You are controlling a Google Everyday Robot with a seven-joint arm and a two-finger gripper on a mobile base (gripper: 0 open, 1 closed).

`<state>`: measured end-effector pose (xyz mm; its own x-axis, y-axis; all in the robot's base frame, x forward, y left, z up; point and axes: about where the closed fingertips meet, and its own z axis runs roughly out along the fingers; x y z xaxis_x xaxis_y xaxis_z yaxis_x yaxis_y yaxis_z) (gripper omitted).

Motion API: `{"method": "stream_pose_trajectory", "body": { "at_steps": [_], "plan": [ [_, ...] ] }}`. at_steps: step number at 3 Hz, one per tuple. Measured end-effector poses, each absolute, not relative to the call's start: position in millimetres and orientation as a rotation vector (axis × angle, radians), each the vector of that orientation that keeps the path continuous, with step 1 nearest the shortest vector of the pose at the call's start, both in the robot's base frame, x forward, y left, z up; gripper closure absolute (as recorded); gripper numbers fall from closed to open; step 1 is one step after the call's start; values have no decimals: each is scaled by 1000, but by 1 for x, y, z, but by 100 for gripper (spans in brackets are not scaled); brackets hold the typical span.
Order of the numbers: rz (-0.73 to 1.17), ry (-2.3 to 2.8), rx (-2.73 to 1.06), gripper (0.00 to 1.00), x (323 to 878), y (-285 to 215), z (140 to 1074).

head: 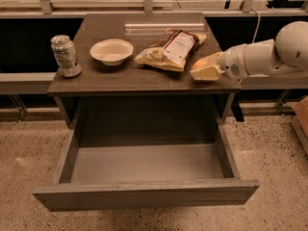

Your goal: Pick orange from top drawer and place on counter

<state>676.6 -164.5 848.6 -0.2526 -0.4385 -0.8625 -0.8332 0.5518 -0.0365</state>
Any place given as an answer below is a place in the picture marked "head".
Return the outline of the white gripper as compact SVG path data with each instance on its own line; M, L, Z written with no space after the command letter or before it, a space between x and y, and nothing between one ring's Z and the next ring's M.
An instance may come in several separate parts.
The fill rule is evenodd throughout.
M240 80L246 77L244 67L245 44L233 46L201 59L205 64L191 70L191 76L198 81L217 81L224 73L229 79Z

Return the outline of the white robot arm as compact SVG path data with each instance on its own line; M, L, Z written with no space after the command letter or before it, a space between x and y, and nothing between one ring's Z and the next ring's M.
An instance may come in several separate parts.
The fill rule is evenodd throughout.
M216 81L221 76L245 79L255 75L301 78L308 75L308 22L284 26L275 39L241 44L196 61L191 76Z

